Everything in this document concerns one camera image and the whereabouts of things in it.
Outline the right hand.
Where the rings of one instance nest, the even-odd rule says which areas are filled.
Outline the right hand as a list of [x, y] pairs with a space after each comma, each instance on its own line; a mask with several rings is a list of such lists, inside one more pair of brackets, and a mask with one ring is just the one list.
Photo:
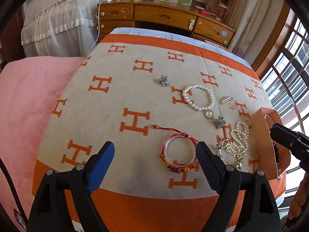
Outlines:
[[291, 202], [288, 213], [289, 220], [299, 217], [299, 215], [301, 214], [302, 206], [305, 204], [308, 196], [307, 185], [308, 185], [308, 173], [305, 174], [304, 179], [301, 181], [299, 189], [297, 190], [297, 193], [295, 194]]

